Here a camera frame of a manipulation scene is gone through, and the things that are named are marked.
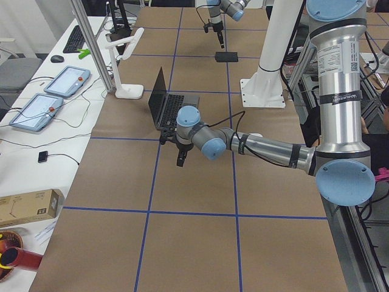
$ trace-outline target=green clip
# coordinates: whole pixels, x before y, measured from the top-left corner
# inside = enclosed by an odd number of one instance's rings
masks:
[[[86,56],[88,56],[91,51],[89,49],[78,49],[78,51],[80,52],[80,54],[78,55],[78,58],[81,60],[82,58],[85,58]]]

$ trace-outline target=white table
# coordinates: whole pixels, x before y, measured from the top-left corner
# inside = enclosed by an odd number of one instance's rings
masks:
[[[89,22],[94,34],[98,32],[103,20],[104,17],[89,17]],[[51,53],[47,56],[41,67],[34,75],[34,78],[40,76],[55,77],[67,65],[86,68],[91,71],[89,80],[73,97],[64,101],[65,103],[69,103],[63,106],[56,115],[57,119],[65,120],[73,126],[80,126],[72,128],[63,121],[54,120],[39,133],[21,131],[13,127],[6,126],[0,127],[0,138],[36,147],[57,141],[64,137],[73,137],[76,135],[83,136],[39,148],[27,148],[1,141],[0,196],[44,189],[60,189],[64,197],[66,197],[69,192],[78,168],[77,163],[65,156],[53,156],[49,157],[47,162],[39,164],[38,153],[40,151],[47,150],[49,154],[66,154],[80,162],[89,141],[89,133],[92,131],[92,128],[96,123],[106,95],[105,87],[102,81],[96,81],[96,79],[99,78],[99,74],[91,55],[88,55],[84,59],[80,60],[78,59],[78,54],[62,53],[66,41],[76,24],[76,20],[70,24],[69,28],[65,31],[64,35],[57,42]],[[111,62],[109,52],[104,49],[106,33],[108,33],[108,31],[102,30],[97,42],[101,48],[105,64],[109,65]],[[51,63],[50,58],[53,55],[62,55],[64,57],[64,62]],[[34,94],[39,92],[44,93],[43,89],[49,82],[49,79],[42,78],[29,83],[25,90],[23,90],[20,94],[13,107],[22,107],[33,97]],[[78,95],[91,85],[92,87],[83,95],[89,100],[88,102]],[[86,115],[84,121],[80,123],[89,103],[90,106],[88,114]],[[0,126],[8,125],[9,121],[15,116],[15,114],[16,112],[10,111],[2,120]],[[3,228],[0,230],[16,231],[22,236],[24,247],[26,249],[39,254],[44,254],[49,241],[46,240],[44,243],[38,244],[34,236],[54,221],[55,219],[45,220],[12,226],[10,228]],[[0,290],[7,292],[28,291],[34,280],[35,274],[35,272],[14,269],[10,277],[0,283]]]

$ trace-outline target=blue tablet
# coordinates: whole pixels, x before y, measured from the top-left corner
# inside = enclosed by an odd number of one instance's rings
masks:
[[[91,72],[87,69],[66,66],[44,89],[45,92],[68,98],[75,94]]]
[[[63,98],[37,93],[9,122],[10,126],[30,130],[42,130],[63,104]]]

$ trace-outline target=black keyboard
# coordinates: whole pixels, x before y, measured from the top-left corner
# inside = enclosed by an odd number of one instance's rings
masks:
[[[184,102],[184,96],[177,96],[176,94],[169,94],[164,115],[160,126],[163,128],[176,128],[177,126],[177,114]]]
[[[75,26],[71,32],[71,35],[67,39],[67,44],[63,49],[63,53],[78,53],[77,49],[82,49],[85,43],[84,36],[81,32],[80,26]]]

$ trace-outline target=black laptop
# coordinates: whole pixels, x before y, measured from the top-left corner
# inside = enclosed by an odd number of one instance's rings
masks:
[[[177,114],[185,105],[198,107],[199,96],[170,94],[166,91],[164,72],[159,69],[156,84],[148,101],[148,106],[157,130],[175,129]]]

